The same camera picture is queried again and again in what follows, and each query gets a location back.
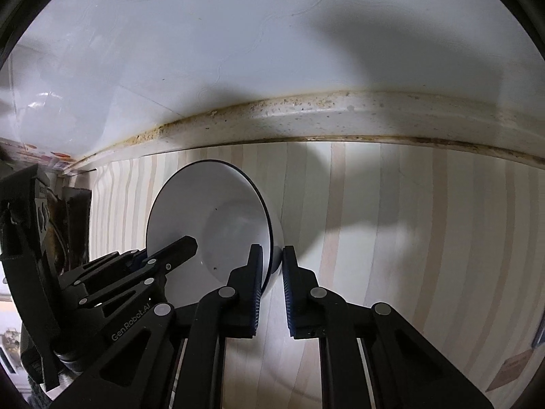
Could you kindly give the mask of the white bowl dark rim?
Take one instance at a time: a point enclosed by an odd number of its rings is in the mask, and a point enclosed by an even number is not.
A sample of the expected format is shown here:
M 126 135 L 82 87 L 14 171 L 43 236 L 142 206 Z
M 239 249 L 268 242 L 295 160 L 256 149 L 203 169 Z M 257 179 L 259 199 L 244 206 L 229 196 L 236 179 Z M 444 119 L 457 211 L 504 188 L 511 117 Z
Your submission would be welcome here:
M 263 253 L 261 291 L 267 292 L 280 265 L 283 230 L 273 206 L 242 170 L 202 160 L 178 170 L 153 202 L 146 232 L 150 255 L 180 237 L 194 237 L 196 255 L 166 275 L 165 295 L 175 307 L 197 303 L 247 264 L 249 250 Z

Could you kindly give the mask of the striped table mat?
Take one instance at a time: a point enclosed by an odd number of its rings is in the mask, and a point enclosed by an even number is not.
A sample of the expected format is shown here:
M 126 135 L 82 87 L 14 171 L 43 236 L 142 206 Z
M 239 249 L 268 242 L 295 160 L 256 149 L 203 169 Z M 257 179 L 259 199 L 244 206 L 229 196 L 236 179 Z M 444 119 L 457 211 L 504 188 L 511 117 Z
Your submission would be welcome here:
M 211 158 L 242 169 L 271 201 L 284 241 L 325 287 L 391 304 L 497 408 L 544 358 L 544 173 L 460 151 L 287 142 L 180 151 L 99 166 L 88 185 L 91 256 L 141 247 L 152 202 L 175 171 Z M 520 377 L 487 392 L 503 362 L 533 349 Z

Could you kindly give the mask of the brown label tag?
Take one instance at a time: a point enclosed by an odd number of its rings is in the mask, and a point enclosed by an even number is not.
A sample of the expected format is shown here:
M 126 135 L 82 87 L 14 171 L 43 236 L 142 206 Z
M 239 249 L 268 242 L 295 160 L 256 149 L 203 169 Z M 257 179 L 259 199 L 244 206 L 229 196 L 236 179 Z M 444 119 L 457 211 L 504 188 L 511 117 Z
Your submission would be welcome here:
M 494 379 L 492 379 L 487 392 L 494 391 L 518 379 L 532 357 L 533 352 L 533 349 L 528 349 L 523 353 L 518 353 L 514 357 L 506 359 Z

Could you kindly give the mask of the blue smartphone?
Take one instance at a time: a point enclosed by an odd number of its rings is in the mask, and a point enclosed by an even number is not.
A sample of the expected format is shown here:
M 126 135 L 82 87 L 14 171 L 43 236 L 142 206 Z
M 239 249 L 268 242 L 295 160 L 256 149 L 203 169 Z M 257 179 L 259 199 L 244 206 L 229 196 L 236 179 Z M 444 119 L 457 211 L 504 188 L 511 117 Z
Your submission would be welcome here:
M 542 314 L 540 324 L 533 338 L 531 347 L 537 349 L 540 345 L 545 344 L 545 311 Z

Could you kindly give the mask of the colourful wall sticker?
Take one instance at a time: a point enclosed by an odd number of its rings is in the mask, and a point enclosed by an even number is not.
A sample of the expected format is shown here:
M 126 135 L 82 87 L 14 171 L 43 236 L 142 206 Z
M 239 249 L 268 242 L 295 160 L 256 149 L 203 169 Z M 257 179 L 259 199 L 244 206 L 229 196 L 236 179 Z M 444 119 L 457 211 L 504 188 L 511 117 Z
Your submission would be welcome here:
M 44 171 L 63 173 L 78 159 L 59 151 L 46 151 L 35 145 L 1 138 L 1 161 L 14 170 L 38 164 Z

